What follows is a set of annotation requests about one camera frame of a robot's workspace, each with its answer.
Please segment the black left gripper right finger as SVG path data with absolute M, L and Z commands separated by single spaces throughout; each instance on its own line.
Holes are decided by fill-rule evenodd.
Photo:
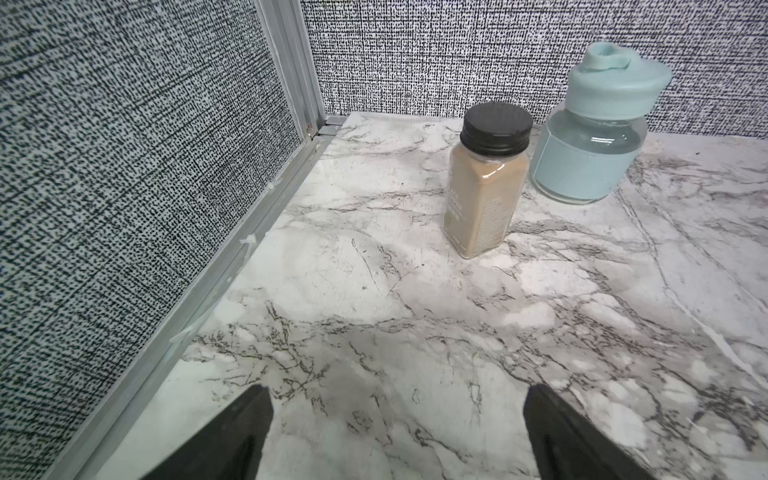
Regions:
M 529 388 L 523 416 L 543 479 L 653 479 L 638 462 L 545 384 Z

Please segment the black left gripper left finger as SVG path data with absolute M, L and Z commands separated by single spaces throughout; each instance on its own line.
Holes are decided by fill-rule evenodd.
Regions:
M 252 385 L 144 477 L 254 480 L 273 415 L 269 389 Z

